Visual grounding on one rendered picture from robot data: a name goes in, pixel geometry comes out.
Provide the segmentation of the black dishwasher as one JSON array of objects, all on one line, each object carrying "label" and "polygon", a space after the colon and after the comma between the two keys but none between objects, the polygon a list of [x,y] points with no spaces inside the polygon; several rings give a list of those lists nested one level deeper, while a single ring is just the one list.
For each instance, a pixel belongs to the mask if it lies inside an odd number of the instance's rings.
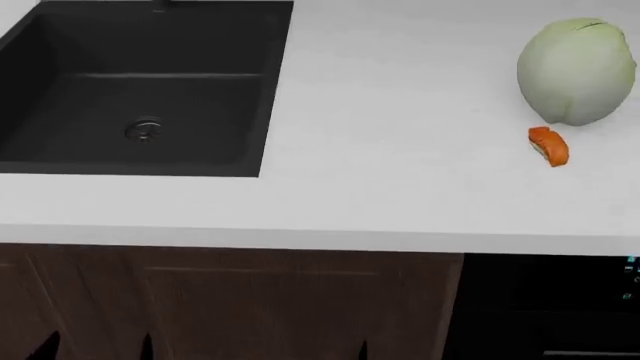
[{"label": "black dishwasher", "polygon": [[640,255],[465,254],[442,360],[640,352]]}]

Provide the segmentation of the pale green cabbage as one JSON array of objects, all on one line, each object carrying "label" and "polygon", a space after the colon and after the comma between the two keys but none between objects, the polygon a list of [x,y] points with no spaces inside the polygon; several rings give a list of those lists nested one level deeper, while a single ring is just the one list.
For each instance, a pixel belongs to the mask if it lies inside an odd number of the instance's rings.
[{"label": "pale green cabbage", "polygon": [[545,122],[574,127],[614,113],[636,79],[637,63],[624,32],[598,18],[558,20],[526,44],[517,82]]}]

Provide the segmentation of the orange salmon sushi piece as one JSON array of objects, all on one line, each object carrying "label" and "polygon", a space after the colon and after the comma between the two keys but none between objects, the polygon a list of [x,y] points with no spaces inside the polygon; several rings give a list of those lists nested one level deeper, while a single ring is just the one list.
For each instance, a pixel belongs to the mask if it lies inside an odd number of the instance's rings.
[{"label": "orange salmon sushi piece", "polygon": [[569,147],[556,131],[549,127],[534,127],[528,130],[528,140],[550,164],[559,167],[569,161]]}]

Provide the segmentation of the black kitchen sink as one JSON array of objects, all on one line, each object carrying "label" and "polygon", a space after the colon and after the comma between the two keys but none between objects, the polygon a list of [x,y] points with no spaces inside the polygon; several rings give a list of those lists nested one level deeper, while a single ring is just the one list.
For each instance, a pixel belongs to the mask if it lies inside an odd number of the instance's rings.
[{"label": "black kitchen sink", "polygon": [[[0,173],[259,176],[292,0],[44,0],[0,36]],[[140,143],[140,117],[162,134]]]}]

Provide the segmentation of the round metal sink drain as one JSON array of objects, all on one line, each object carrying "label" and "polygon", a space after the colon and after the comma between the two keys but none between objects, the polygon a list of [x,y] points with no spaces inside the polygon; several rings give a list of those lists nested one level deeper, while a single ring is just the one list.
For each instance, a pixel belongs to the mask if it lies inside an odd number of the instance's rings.
[{"label": "round metal sink drain", "polygon": [[133,120],[124,128],[124,137],[128,140],[146,143],[162,134],[162,122],[151,116]]}]

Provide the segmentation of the dark brown wooden cabinet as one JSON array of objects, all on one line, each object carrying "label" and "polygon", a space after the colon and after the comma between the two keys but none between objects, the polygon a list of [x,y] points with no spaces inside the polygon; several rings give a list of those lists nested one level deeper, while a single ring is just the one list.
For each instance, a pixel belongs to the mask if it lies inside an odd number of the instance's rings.
[{"label": "dark brown wooden cabinet", "polygon": [[440,360],[462,263],[0,245],[0,360]]}]

